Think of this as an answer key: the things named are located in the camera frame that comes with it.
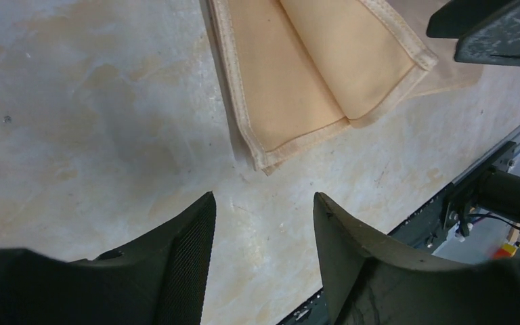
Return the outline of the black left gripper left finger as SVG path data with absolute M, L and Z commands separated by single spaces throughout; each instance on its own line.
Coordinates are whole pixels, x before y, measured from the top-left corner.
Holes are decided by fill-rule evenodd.
M 199 324 L 215 220 L 207 192 L 93 260 L 0 249 L 0 324 Z

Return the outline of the orange cloth napkin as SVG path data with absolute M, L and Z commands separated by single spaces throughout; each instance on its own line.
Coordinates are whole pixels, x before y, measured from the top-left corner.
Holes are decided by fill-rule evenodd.
M 256 170 L 400 102 L 475 84 L 456 43 L 426 35 L 443 1 L 209 1 L 238 130 Z

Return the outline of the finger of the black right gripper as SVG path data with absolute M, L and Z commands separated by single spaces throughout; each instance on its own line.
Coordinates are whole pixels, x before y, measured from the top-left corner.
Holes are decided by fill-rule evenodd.
M 459 39 L 480 31 L 497 12 L 504 11 L 517 1 L 449 1 L 429 19 L 426 34 L 436 39 Z
M 461 36 L 454 59 L 520 67 L 520 1 L 509 1 Z

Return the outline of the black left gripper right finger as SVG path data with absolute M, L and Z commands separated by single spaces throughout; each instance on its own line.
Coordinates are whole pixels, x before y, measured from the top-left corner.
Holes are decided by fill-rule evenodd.
M 520 259 L 469 265 L 433 256 L 321 192 L 313 223 L 332 324 L 520 324 Z

